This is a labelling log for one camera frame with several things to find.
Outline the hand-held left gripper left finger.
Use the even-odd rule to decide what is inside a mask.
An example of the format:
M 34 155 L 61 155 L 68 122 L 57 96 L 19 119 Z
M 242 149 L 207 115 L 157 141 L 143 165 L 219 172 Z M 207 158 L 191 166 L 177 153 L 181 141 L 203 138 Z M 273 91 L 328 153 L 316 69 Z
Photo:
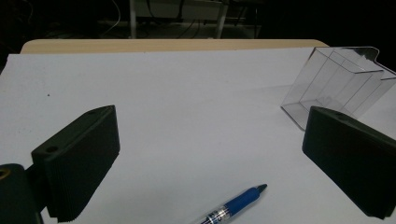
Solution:
M 116 107 L 90 110 L 32 151 L 31 183 L 40 210 L 75 220 L 120 153 Z

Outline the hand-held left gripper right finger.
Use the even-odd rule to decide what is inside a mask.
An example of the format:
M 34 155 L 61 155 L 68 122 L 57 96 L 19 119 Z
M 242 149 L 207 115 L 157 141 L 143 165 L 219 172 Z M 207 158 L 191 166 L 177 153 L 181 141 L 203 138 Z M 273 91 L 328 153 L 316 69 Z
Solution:
M 396 140 L 341 112 L 310 108 L 303 153 L 368 217 L 396 208 Z

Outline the clear plastic holder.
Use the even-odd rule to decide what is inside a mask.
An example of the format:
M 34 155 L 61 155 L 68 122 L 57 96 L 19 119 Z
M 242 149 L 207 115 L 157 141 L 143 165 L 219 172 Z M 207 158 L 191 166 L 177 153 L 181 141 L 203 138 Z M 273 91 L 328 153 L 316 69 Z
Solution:
M 396 72 L 378 63 L 378 54 L 374 47 L 313 49 L 282 102 L 282 110 L 301 130 L 312 106 L 359 118 L 396 85 Z

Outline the blue pen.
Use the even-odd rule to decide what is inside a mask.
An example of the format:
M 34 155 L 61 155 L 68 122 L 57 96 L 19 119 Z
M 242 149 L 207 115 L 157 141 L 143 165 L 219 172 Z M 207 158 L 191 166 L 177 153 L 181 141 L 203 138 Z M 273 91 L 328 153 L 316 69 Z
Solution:
M 255 203 L 261 197 L 261 194 L 266 190 L 266 188 L 267 184 L 262 184 L 257 187 L 247 189 L 227 203 L 222 204 L 220 207 L 202 216 L 192 224 L 225 224 L 239 212 L 247 208 L 252 203 Z

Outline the white metal stand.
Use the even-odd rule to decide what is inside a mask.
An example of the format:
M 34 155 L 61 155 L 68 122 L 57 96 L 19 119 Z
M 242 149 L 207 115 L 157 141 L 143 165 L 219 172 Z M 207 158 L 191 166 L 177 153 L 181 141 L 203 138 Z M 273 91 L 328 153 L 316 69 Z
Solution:
M 130 37 L 137 38 L 137 18 L 217 21 L 222 0 L 128 0 Z

